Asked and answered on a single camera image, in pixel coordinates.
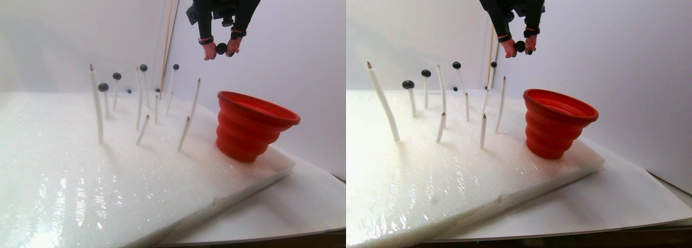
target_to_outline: red silicone cup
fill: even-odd
[[[255,97],[227,91],[217,97],[217,146],[240,162],[254,162],[281,132],[301,122],[291,110]]]
[[[591,122],[598,111],[591,105],[548,90],[524,91],[526,145],[545,159],[559,159]]]

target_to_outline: white backdrop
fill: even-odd
[[[97,82],[124,92],[134,67],[158,85],[170,0],[0,0],[0,90],[89,92]]]
[[[365,61],[386,90],[401,89],[405,80],[422,89],[423,69],[433,74],[430,89],[439,90],[438,63],[451,89],[459,85],[454,61],[462,63],[468,88],[486,85],[491,23],[478,0],[346,0],[346,5],[348,89],[372,88]]]
[[[240,53],[204,61],[197,24],[180,0],[166,82],[178,63],[175,97],[192,100],[202,79],[199,104],[218,111],[217,93],[239,92],[277,103],[301,116],[275,146],[338,177],[346,177],[344,95],[344,0],[262,0]],[[230,28],[212,24],[215,43],[227,43]]]
[[[600,117],[585,137],[692,192],[689,1],[545,0],[538,51],[499,58],[495,85],[507,76],[509,97],[544,88],[590,103]]]

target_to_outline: white foam board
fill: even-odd
[[[647,171],[582,139],[606,159],[601,172],[434,241],[476,241],[593,233],[692,218],[692,209]]]
[[[91,93],[0,93],[0,246],[155,245],[294,166],[272,148],[252,164],[225,156],[217,115],[199,105],[177,152],[190,109],[175,100],[158,124],[145,109],[136,146],[137,104],[121,97],[99,144]]]
[[[214,245],[289,238],[346,227],[346,185],[309,162],[200,225],[175,231],[158,246]]]
[[[460,94],[447,95],[447,128],[435,143],[440,95],[385,92],[396,118],[394,142],[374,91],[347,91],[347,246],[410,246],[455,225],[469,226],[601,169],[603,157],[580,141],[561,159],[546,160],[525,143],[523,100],[506,99],[499,134],[497,97],[487,108],[480,149],[483,94],[471,94],[470,122]]]

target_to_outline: glossy plastic wrap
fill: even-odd
[[[391,139],[374,91],[347,92],[347,246],[411,246],[468,226],[535,198],[603,166],[603,158],[576,140],[561,159],[534,155],[524,143],[524,101],[505,99],[495,134],[499,95],[492,94],[484,149],[480,147],[484,94],[447,95],[447,126],[436,143],[442,97],[430,95],[417,116],[408,93],[386,92],[401,141]]]
[[[121,95],[99,144],[91,93],[0,93],[0,246],[156,245],[291,170],[271,147],[250,164],[222,154],[200,105],[178,152],[191,105],[160,105],[158,123],[144,108],[137,145],[137,102]]]

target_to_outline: cup rim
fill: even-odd
[[[301,117],[298,116],[296,113],[275,103],[267,102],[267,100],[257,99],[256,97],[230,91],[220,91],[218,92],[217,97],[222,102],[232,105],[233,107],[247,112],[250,115],[270,120],[271,122],[274,122],[276,124],[297,125],[299,122],[301,122]],[[252,102],[265,105],[269,107],[270,110],[252,108],[247,105],[242,105],[232,98],[248,99]]]
[[[541,102],[538,102],[535,100],[532,96],[531,93],[534,92],[541,92],[547,95],[551,95],[554,99],[553,100],[564,100],[568,99],[571,102],[576,103],[577,105],[580,105],[583,108],[586,108],[593,112],[593,115],[573,115],[569,114],[566,112],[560,112],[558,110],[555,110],[553,108],[550,108],[546,105],[544,105]],[[569,97],[568,95],[564,95],[558,92],[553,92],[550,90],[541,90],[541,89],[529,89],[524,91],[524,100],[526,100],[527,104],[529,104],[531,107],[536,108],[536,110],[529,110],[529,111],[534,111],[534,112],[541,112],[544,114],[551,114],[552,116],[559,118],[559,119],[567,119],[567,120],[573,120],[573,122],[595,122],[595,120],[598,119],[598,110],[596,108],[592,107],[586,102],[582,102],[581,100],[575,99],[573,97]]]

